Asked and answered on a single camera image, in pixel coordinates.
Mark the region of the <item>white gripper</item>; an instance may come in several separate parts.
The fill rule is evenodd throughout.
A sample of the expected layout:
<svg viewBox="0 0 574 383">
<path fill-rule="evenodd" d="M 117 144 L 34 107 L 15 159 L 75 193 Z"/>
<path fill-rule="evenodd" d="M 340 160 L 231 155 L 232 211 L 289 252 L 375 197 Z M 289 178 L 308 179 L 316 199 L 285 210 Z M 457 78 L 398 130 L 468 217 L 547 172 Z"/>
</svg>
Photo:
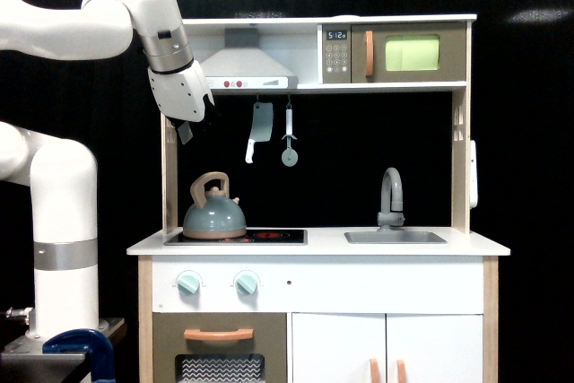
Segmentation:
<svg viewBox="0 0 574 383">
<path fill-rule="evenodd" d="M 213 103 L 211 89 L 197 60 L 171 74 L 159 74 L 149 68 L 148 76 L 156 104 L 169 118 L 182 144 L 189 143 L 194 135 L 188 121 L 201 121 L 201 132 L 219 125 L 222 113 Z"/>
</svg>

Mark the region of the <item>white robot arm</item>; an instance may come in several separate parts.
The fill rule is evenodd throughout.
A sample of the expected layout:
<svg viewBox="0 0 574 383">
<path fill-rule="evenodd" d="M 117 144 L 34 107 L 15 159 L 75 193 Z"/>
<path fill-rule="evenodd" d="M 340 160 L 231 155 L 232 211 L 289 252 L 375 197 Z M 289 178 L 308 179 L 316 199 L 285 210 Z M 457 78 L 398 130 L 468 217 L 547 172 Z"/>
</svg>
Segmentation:
<svg viewBox="0 0 574 383">
<path fill-rule="evenodd" d="M 24 0 L 75 9 L 82 0 Z M 204 18 L 210 0 L 178 0 Z M 137 333 L 137 260 L 126 248 L 161 227 L 160 111 L 138 38 L 108 60 L 1 52 L 1 121 L 85 144 L 98 163 L 100 316 Z M 1 181 L 1 311 L 34 304 L 30 189 Z"/>
</svg>

